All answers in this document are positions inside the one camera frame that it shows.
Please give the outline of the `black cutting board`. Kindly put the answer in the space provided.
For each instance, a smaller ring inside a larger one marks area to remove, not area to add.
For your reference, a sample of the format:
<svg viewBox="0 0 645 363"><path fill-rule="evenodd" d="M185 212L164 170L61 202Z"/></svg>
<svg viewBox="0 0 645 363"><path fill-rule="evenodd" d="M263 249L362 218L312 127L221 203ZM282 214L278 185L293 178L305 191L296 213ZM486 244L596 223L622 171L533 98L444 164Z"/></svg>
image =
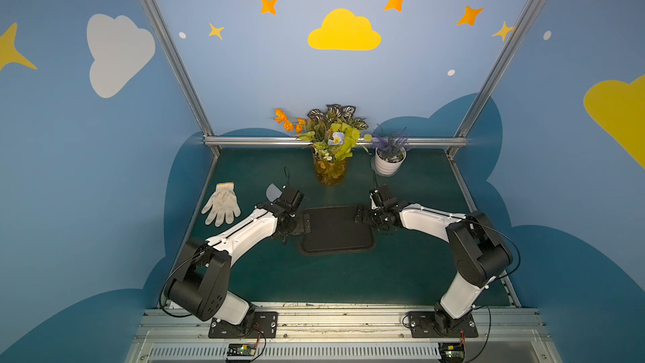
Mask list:
<svg viewBox="0 0 645 363"><path fill-rule="evenodd" d="M371 213L364 205L308 208L297 215L298 251L306 256L337 255L372 250L376 240Z"/></svg>

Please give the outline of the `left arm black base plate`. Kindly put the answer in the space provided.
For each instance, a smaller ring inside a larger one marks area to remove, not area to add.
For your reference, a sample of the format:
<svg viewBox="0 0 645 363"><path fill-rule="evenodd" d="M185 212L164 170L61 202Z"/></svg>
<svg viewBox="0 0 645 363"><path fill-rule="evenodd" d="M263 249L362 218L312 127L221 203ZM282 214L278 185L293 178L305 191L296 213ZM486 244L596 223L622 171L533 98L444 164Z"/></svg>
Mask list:
<svg viewBox="0 0 645 363"><path fill-rule="evenodd" d="M223 319L213 319L208 331L209 339L251 339L262 333L275 339L279 314L274 311L250 312L240 324L230 324Z"/></svg>

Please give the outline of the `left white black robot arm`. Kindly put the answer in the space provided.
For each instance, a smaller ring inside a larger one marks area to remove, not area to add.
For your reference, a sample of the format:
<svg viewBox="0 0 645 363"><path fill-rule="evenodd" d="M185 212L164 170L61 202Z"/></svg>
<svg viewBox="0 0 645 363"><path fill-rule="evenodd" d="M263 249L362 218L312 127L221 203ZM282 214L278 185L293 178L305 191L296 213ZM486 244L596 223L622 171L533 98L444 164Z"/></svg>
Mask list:
<svg viewBox="0 0 645 363"><path fill-rule="evenodd" d="M252 304L228 290L231 268L246 252L275 232L295 224L302 199L262 203L241 222L206 240L190 239L161 290L161 296L178 304L201 321L219 319L245 326Z"/></svg>

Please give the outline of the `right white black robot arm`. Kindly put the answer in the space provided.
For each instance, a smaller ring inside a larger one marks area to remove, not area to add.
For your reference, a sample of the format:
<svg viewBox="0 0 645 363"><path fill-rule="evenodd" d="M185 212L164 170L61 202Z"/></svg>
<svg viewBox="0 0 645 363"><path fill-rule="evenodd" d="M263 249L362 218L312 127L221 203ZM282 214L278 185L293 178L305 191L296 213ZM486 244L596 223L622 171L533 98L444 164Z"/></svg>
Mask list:
<svg viewBox="0 0 645 363"><path fill-rule="evenodd" d="M434 308L434 326L443 332L462 322L475 301L514 262L505 236L479 211L450 213L418 203L386 207L359 205L356 220L378 227L395 225L416 230L448 243L455 279Z"/></svg>

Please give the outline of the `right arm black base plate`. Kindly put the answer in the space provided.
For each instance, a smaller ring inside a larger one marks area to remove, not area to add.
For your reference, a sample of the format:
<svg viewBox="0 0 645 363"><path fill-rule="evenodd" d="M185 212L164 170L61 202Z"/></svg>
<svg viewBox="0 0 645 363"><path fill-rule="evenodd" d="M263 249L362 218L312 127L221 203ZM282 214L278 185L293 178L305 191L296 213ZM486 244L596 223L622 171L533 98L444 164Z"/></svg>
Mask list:
<svg viewBox="0 0 645 363"><path fill-rule="evenodd" d="M479 332L471 313L453 319L447 313L434 311L411 311L401 320L413 338L478 338Z"/></svg>

